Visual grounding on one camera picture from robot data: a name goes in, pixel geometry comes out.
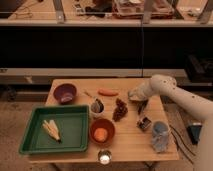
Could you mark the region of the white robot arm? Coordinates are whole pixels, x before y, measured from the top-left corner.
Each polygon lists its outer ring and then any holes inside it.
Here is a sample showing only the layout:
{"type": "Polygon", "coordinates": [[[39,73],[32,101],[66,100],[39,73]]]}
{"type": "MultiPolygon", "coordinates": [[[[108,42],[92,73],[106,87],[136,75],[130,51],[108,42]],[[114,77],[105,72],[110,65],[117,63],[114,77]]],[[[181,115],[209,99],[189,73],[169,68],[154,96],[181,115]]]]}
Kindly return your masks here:
{"type": "Polygon", "coordinates": [[[156,74],[128,91],[132,101],[145,101],[153,95],[164,95],[202,122],[194,171],[213,171],[213,101],[177,86],[168,75],[156,74]]]}

